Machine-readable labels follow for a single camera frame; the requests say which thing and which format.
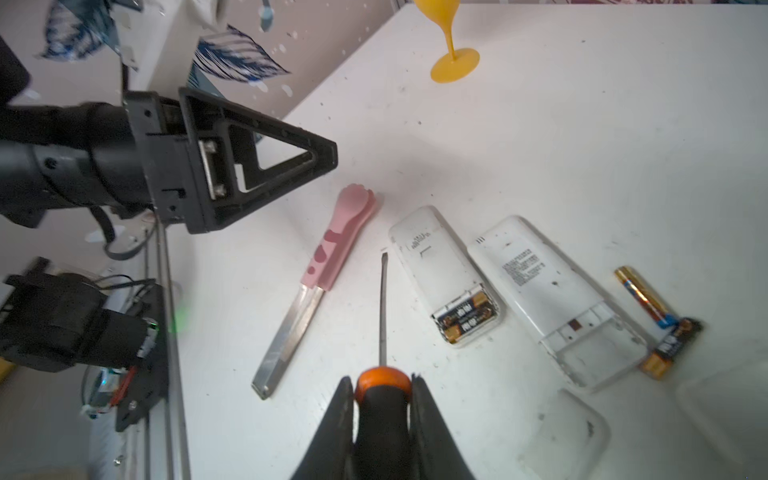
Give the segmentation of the grey small remote control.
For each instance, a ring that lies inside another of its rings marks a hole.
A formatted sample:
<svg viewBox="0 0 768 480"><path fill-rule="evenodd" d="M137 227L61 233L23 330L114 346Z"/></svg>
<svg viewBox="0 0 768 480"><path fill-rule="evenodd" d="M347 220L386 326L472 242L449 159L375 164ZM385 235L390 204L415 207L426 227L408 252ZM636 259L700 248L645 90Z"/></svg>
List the grey small remote control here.
<svg viewBox="0 0 768 480"><path fill-rule="evenodd" d="M476 305L490 301L494 315L499 316L495 326L501 323L505 308L498 295L435 207L423 206L407 215L390 228L389 239L427 317L444 341L438 318L468 300Z"/></svg>

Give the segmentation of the white remote control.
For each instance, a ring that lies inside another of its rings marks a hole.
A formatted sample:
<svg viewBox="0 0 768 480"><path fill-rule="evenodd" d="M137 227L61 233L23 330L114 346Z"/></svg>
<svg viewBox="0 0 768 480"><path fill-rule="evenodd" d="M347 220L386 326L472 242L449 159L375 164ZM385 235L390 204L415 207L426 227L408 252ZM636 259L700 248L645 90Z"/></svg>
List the white remote control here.
<svg viewBox="0 0 768 480"><path fill-rule="evenodd" d="M648 355L636 329L523 218L503 219L468 253L572 387L598 390Z"/></svg>

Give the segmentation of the orange black screwdriver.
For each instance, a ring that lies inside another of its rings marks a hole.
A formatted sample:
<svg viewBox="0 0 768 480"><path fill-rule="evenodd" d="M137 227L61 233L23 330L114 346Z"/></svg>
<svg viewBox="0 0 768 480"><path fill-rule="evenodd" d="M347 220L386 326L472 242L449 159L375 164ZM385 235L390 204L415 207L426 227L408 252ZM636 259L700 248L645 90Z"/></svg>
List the orange black screwdriver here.
<svg viewBox="0 0 768 480"><path fill-rule="evenodd" d="M408 405L411 380L387 364L388 254L381 257L378 365L358 378L358 431L354 461L361 479L403 479L411 459Z"/></svg>

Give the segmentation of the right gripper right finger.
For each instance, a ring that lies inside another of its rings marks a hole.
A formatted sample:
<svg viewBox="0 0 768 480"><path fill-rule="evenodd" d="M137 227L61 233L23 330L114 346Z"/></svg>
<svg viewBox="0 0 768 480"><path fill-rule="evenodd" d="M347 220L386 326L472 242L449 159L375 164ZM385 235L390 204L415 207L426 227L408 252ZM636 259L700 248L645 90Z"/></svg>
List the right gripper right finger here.
<svg viewBox="0 0 768 480"><path fill-rule="evenodd" d="M474 479L423 377L413 375L409 411L412 479Z"/></svg>

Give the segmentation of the gold blue AAA battery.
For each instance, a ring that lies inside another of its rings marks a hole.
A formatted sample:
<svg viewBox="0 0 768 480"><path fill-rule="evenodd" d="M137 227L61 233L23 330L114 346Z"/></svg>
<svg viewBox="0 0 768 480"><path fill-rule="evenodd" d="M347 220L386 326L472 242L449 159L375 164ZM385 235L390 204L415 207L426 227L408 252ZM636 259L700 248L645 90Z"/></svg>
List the gold blue AAA battery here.
<svg viewBox="0 0 768 480"><path fill-rule="evenodd" d="M659 328L668 329L679 323L678 316L633 268L621 266L614 275Z"/></svg>

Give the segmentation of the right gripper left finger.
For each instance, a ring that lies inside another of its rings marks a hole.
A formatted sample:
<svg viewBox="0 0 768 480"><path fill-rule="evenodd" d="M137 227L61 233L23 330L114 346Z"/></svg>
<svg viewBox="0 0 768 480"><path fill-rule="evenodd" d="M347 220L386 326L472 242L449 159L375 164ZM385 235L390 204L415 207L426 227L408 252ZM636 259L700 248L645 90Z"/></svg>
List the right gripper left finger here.
<svg viewBox="0 0 768 480"><path fill-rule="evenodd" d="M353 450L355 400L351 378L342 377L292 479L347 479Z"/></svg>

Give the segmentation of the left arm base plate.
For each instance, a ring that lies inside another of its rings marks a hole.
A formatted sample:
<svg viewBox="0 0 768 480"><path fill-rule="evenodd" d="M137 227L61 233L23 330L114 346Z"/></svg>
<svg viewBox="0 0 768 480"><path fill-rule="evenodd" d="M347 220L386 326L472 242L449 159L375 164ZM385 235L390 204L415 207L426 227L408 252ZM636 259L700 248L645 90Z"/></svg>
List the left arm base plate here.
<svg viewBox="0 0 768 480"><path fill-rule="evenodd" d="M145 340L137 351L135 366L127 368L116 404L115 430L125 431L148 416L168 397L169 361L164 288L157 283L136 294L126 313L143 322Z"/></svg>

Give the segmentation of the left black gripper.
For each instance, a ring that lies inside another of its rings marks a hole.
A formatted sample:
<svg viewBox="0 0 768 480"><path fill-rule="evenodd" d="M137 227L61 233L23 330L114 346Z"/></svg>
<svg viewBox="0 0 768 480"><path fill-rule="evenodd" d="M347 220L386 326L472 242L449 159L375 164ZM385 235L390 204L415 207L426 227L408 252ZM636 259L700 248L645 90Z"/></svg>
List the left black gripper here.
<svg viewBox="0 0 768 480"><path fill-rule="evenodd" d="M181 88L179 100L155 92L123 96L149 197L164 225L183 224L191 234L222 230L338 167L332 140L200 90ZM209 215L190 137L215 147L202 160Z"/></svg>

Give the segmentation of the white battery cover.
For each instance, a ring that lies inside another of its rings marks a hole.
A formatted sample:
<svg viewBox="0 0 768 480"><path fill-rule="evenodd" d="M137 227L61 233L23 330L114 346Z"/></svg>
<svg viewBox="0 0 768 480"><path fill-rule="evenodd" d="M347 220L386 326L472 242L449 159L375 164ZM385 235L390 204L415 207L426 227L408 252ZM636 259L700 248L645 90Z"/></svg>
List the white battery cover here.
<svg viewBox="0 0 768 480"><path fill-rule="evenodd" d="M699 432L746 479L767 477L767 361L681 384L676 400Z"/></svg>

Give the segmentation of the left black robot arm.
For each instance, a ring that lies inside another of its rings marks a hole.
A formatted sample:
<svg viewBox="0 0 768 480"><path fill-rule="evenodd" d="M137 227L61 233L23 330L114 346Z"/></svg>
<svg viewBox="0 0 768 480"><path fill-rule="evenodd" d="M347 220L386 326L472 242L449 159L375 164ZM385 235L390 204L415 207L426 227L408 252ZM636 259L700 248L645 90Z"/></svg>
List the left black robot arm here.
<svg viewBox="0 0 768 480"><path fill-rule="evenodd" d="M85 208L107 242L110 215L145 211L192 234L221 230L336 168L336 144L198 90L177 99L128 91L119 106L17 107L30 76L1 50L1 214L27 228L51 210ZM6 280L1 355L40 371L128 369L157 335L106 308L106 291L36 260Z"/></svg>

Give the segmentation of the black gold AAA battery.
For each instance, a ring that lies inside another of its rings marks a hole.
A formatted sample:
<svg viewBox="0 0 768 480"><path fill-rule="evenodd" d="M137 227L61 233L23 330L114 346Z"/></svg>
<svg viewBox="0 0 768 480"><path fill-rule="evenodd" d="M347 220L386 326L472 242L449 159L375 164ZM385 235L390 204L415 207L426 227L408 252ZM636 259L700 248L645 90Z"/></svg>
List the black gold AAA battery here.
<svg viewBox="0 0 768 480"><path fill-rule="evenodd" d="M682 318L640 364L639 370L654 380L662 380L704 328L705 324L697 319Z"/></svg>

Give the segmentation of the small translucent battery cover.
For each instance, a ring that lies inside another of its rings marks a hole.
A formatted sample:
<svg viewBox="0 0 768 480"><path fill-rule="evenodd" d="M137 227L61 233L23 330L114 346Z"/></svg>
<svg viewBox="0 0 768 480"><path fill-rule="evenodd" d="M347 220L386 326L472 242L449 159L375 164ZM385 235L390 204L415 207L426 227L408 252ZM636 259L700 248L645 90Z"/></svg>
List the small translucent battery cover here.
<svg viewBox="0 0 768 480"><path fill-rule="evenodd" d="M548 404L518 462L530 479L589 479L610 438L605 418L561 389Z"/></svg>

